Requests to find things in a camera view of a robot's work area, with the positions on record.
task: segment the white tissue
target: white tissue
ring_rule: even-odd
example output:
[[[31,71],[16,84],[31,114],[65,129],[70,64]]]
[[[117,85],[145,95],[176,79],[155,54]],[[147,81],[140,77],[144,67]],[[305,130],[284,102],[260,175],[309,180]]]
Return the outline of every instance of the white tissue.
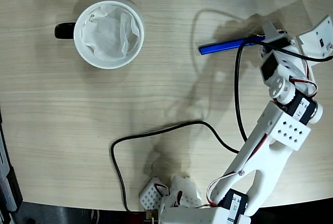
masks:
[[[140,32],[133,15],[115,5],[95,9],[82,28],[83,44],[101,60],[124,58],[134,50],[139,40]]]

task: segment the blue pen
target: blue pen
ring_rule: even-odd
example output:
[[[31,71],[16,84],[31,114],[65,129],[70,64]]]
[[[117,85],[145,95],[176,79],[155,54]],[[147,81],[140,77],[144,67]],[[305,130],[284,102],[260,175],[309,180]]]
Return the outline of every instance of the blue pen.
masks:
[[[209,45],[204,45],[199,47],[199,52],[201,55],[211,54],[219,51],[226,51],[227,49],[238,48],[244,41],[246,40],[256,40],[256,41],[264,41],[266,36],[264,35],[252,35],[247,38],[232,40],[223,43],[213,43]],[[247,43],[245,46],[252,46],[255,43]]]

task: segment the white robotic arm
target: white robotic arm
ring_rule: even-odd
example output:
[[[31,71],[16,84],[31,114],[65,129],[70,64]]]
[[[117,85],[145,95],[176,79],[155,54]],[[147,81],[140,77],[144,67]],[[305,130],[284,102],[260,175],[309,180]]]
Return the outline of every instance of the white robotic arm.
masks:
[[[328,57],[333,51],[330,17],[296,39],[287,33],[277,33],[270,22],[263,29],[266,43],[297,54],[320,59]],[[313,100],[318,86],[314,82],[311,66],[316,63],[308,63],[267,47],[262,49],[262,57],[260,70],[272,101],[269,101],[224,175],[212,182],[207,190],[209,204],[222,207],[168,208],[162,212],[161,223],[250,223],[249,217],[257,212],[273,191],[291,153],[299,150],[309,135],[311,129],[306,125],[320,120],[323,108]],[[232,186],[254,170],[254,181],[247,194],[232,193],[232,203],[228,209],[224,208],[223,201],[229,197]],[[243,213],[239,213],[243,197],[247,206]]]

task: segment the white mug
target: white mug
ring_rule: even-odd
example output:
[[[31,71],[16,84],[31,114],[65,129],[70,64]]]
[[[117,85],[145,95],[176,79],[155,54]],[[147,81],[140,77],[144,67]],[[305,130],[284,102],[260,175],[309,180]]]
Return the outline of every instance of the white mug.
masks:
[[[89,15],[97,8],[102,5],[116,5],[122,7],[123,9],[127,10],[129,13],[133,15],[135,18],[139,32],[140,32],[140,39],[136,47],[133,51],[128,53],[124,58],[114,60],[114,61],[107,61],[102,60],[94,56],[93,51],[87,45],[83,44],[82,42],[82,28],[89,18]],[[78,50],[80,56],[89,64],[101,68],[101,69],[117,69],[120,68],[128,63],[130,63],[140,52],[144,37],[145,37],[145,25],[143,21],[142,14],[140,13],[139,9],[132,3],[128,1],[101,1],[96,4],[90,5],[86,8],[79,16],[76,22],[65,22],[58,24],[55,27],[55,37],[58,39],[74,39],[74,43],[76,49]]]

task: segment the wood grain surface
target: wood grain surface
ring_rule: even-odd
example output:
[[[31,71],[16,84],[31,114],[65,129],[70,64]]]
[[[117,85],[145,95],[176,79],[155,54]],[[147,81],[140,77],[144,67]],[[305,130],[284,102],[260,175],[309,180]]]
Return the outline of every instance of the wood grain surface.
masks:
[[[204,119],[239,149],[236,51],[200,56],[198,45],[258,32],[267,19],[296,35],[333,12],[331,0],[129,0],[145,18],[144,46],[129,65],[101,70],[78,55],[73,41],[54,38],[56,24],[75,21],[98,1],[0,0],[0,107],[25,201],[123,209],[109,147],[165,124]],[[259,64],[259,48],[247,47],[240,71],[247,134],[269,100]],[[332,69],[332,61],[314,68],[324,116],[265,206],[333,197]],[[132,210],[141,209],[138,195],[150,176],[167,183],[190,175],[204,194],[235,157],[200,126],[119,144],[116,156]],[[246,192],[251,181],[235,188]]]

